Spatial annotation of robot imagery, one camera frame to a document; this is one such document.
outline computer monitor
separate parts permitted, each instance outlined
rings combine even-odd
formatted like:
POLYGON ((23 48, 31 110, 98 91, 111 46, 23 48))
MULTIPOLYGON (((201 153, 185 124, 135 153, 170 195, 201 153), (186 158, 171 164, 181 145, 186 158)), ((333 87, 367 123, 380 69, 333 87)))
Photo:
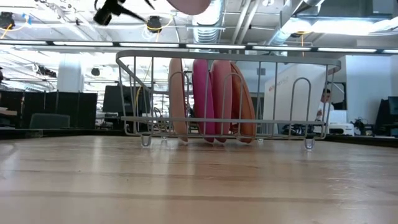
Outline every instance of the computer monitor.
MULTIPOLYGON (((132 113, 133 100, 131 98, 130 87, 123 86, 123 99, 124 99, 124 108, 126 112, 132 113)), ((138 97, 136 108, 139 114, 150 113, 150 94, 148 91, 144 91, 143 88, 140 89, 140 95, 138 97)), ((123 112, 120 86, 105 87, 103 112, 109 112, 109 113, 123 112)))
POLYGON ((390 114, 398 115, 398 96, 389 96, 390 114))

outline pink object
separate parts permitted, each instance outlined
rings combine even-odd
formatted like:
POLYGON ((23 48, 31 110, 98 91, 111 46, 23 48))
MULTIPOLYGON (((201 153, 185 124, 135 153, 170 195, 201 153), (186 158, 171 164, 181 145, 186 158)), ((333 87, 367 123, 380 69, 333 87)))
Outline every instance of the pink object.
MULTIPOLYGON (((169 93, 170 93, 170 117, 186 118, 185 116, 185 90, 184 75, 182 73, 182 62, 180 58, 172 58, 169 66, 169 93)), ((176 134, 187 135, 187 124, 185 121, 173 121, 176 134)), ((187 137, 180 137, 187 142, 187 137)))
MULTIPOLYGON (((195 102, 194 114, 196 118, 205 118, 205 99, 206 99, 206 79, 207 82, 207 106, 206 118, 214 118, 213 94, 211 80, 208 75, 208 64, 206 60, 195 59, 193 61, 192 87, 193 100, 195 102)), ((199 122, 199 133, 204 134, 205 123, 199 122)), ((214 122, 206 122, 206 134, 215 134, 214 122)), ((214 138, 205 138, 208 142, 213 142, 214 138)))
POLYGON ((167 0, 176 10, 187 15, 199 15, 210 5, 211 0, 167 0))
MULTIPOLYGON (((231 119, 232 110, 232 76, 231 63, 226 60, 215 60, 211 66, 211 86, 213 89, 213 107, 215 118, 231 119)), ((228 134, 229 122, 215 124, 215 134, 228 134)), ((226 138, 216 138, 219 142, 225 142, 226 138)))

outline ceiling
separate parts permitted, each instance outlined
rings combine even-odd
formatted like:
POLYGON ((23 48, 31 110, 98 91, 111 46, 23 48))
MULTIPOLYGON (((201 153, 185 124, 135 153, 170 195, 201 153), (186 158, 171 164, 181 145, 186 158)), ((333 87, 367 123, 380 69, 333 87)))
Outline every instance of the ceiling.
MULTIPOLYGON (((192 25, 192 16, 176 11, 166 0, 151 1, 156 10, 152 10, 143 0, 127 0, 123 4, 124 7, 137 12, 145 18, 161 16, 162 25, 166 27, 162 29, 158 37, 157 34, 150 34, 140 21, 128 16, 114 16, 109 26, 95 24, 93 21, 93 16, 96 12, 94 0, 47 0, 48 3, 57 5, 56 10, 47 7, 46 3, 41 3, 40 1, 17 0, 2 1, 0 3, 0 11, 13 12, 16 22, 14 30, 6 32, 4 39, 192 43, 193 30, 197 28, 192 25), (27 24, 27 17, 24 17, 24 14, 29 15, 27 24)), ((218 28, 221 29, 220 43, 231 44, 244 1, 225 0, 222 14, 223 22, 218 28)), ((250 23, 250 29, 244 35, 243 44, 264 43, 273 36, 275 28, 279 24, 279 12, 283 8, 284 2, 285 0, 275 0, 270 6, 259 5, 250 23)), ((99 0, 98 7, 101 7, 103 3, 103 0, 99 0)), ((398 35, 396 35, 397 33, 393 34, 395 35, 366 37, 309 33, 303 35, 303 38, 289 38, 286 44, 293 46, 398 48, 398 35)), ((95 52, 95 50, 73 49, 72 53, 78 54, 86 65, 84 70, 85 91, 98 92, 99 98, 102 99, 104 87, 106 85, 115 85, 115 81, 118 80, 115 52, 104 53, 95 52), (95 77, 91 74, 93 67, 100 68, 100 76, 95 77)), ((316 55, 316 57, 340 56, 336 54, 316 55)), ((54 49, 32 48, 22 51, 0 48, 0 66, 4 68, 4 76, 14 79, 14 81, 9 81, 9 83, 12 83, 16 88, 25 86, 25 89, 28 90, 54 91, 56 89, 56 80, 36 74, 32 66, 33 64, 39 64, 57 72, 60 57, 61 53, 54 49), (35 82, 26 81, 33 78, 38 80, 35 82)), ((184 62, 189 69, 192 61, 186 60, 184 62)), ((137 76, 139 78, 144 79, 149 69, 149 63, 149 58, 141 58, 137 61, 137 76)), ((169 59, 159 59, 155 64, 157 88, 164 89, 164 86, 167 86, 169 59)), ((128 82, 126 73, 123 73, 123 77, 128 82)))

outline metal wire rack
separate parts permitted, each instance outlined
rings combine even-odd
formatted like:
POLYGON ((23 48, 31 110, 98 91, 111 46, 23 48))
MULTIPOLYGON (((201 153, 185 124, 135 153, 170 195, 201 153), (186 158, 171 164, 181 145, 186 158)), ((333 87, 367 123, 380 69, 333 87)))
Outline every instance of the metal wire rack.
MULTIPOLYGON (((151 144, 152 137, 161 137, 163 140, 167 140, 168 137, 186 137, 186 138, 228 138, 228 139, 237 139, 237 138, 254 138, 258 141, 263 141, 264 139, 304 139, 304 146, 306 149, 311 150, 314 147, 316 139, 323 139, 326 136, 326 130, 328 126, 329 119, 329 108, 327 109, 327 113, 325 114, 326 108, 323 107, 322 120, 321 121, 311 121, 308 117, 309 114, 309 104, 310 104, 310 94, 312 84, 311 82, 304 77, 300 77, 294 81, 292 97, 291 97, 291 106, 290 106, 290 119, 289 120, 277 120, 275 119, 275 108, 279 103, 276 100, 277 93, 277 81, 278 81, 278 64, 312 64, 312 65, 322 65, 325 66, 325 83, 324 89, 326 91, 326 87, 329 83, 331 83, 331 95, 333 94, 333 81, 335 77, 335 73, 338 72, 341 68, 341 62, 335 59, 329 58, 307 58, 307 57, 278 57, 278 56, 267 56, 267 55, 239 55, 239 54, 211 54, 211 53, 198 53, 198 52, 172 52, 172 51, 152 51, 152 50, 124 50, 118 52, 116 54, 116 63, 119 65, 119 81, 121 87, 121 95, 122 95, 122 104, 123 104, 123 117, 124 121, 124 131, 129 136, 141 136, 142 145, 149 146, 151 144), (132 57, 134 59, 134 65, 132 70, 127 66, 122 59, 132 57), (148 87, 140 78, 136 76, 137 68, 136 68, 136 59, 138 57, 149 57, 151 58, 151 73, 150 73, 150 83, 154 84, 154 59, 155 58, 190 58, 190 59, 205 59, 208 62, 212 60, 228 60, 232 62, 257 62, 258 69, 261 70, 261 63, 274 63, 275 64, 275 88, 274 88, 274 107, 273 107, 273 119, 263 119, 262 118, 262 108, 260 106, 259 100, 260 96, 264 95, 260 91, 261 84, 261 74, 258 73, 258 85, 257 92, 254 93, 257 96, 257 106, 255 108, 256 119, 241 119, 241 113, 239 112, 239 119, 209 119, 206 118, 190 118, 188 115, 188 111, 186 112, 185 118, 171 118, 162 116, 162 112, 154 106, 154 95, 162 95, 163 97, 171 97, 169 95, 169 91, 156 91, 153 88, 148 87), (122 71, 125 71, 129 75, 129 89, 132 102, 136 101, 137 98, 137 88, 141 86, 144 91, 149 92, 150 105, 147 105, 146 100, 145 108, 149 108, 150 115, 149 116, 138 116, 137 108, 134 103, 132 106, 132 116, 126 116, 126 109, 124 107, 124 97, 123 97, 123 86, 122 86, 122 71), (300 80, 308 83, 308 101, 307 101, 307 115, 305 121, 294 121, 292 120, 293 115, 293 103, 295 99, 295 86, 297 82, 300 80), (187 128, 190 128, 191 123, 199 123, 204 122, 214 122, 214 123, 236 123, 241 127, 242 123, 256 123, 256 135, 255 136, 242 136, 240 135, 240 131, 238 133, 233 134, 229 133, 225 134, 199 134, 191 131, 187 131, 186 135, 178 135, 174 132, 172 123, 174 121, 184 121, 186 122, 187 128), (139 126, 137 124, 143 123, 146 124, 147 128, 145 131, 140 131, 139 126), (287 134, 275 133, 273 126, 275 124, 286 124, 286 125, 301 125, 305 127, 305 131, 299 135, 293 135, 292 129, 289 128, 289 132, 287 134), (308 127, 312 126, 320 126, 321 133, 311 134, 308 131, 308 127)), ((187 72, 176 72, 171 75, 172 78, 175 75, 181 75, 185 80, 185 84, 187 85, 185 96, 188 99, 190 95, 192 95, 192 91, 189 89, 190 78, 187 75, 187 72)), ((237 75, 235 73, 231 73, 227 76, 237 75)), ((240 111, 242 110, 242 101, 240 102, 240 111)))

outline fluorescent light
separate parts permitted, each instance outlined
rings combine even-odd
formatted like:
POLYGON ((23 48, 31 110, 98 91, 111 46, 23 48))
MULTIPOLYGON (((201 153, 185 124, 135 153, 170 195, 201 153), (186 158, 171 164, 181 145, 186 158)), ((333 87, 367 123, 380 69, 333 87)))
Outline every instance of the fluorescent light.
POLYGON ((245 49, 245 45, 221 45, 221 44, 187 44, 187 48, 193 49, 245 49))
POLYGON ((376 49, 342 49, 342 48, 331 48, 331 47, 320 47, 319 52, 352 52, 352 53, 374 53, 376 49))
POLYGON ((253 46, 253 50, 280 50, 280 51, 310 51, 310 47, 273 47, 273 46, 253 46))
POLYGON ((89 47, 113 46, 112 42, 54 41, 54 44, 55 45, 67 45, 67 46, 89 46, 89 47))
POLYGON ((398 54, 398 50, 383 50, 385 54, 398 54))
POLYGON ((0 44, 47 45, 46 41, 34 41, 34 40, 0 40, 0 44))
POLYGON ((161 44, 161 43, 119 43, 122 47, 173 47, 178 48, 179 44, 161 44))

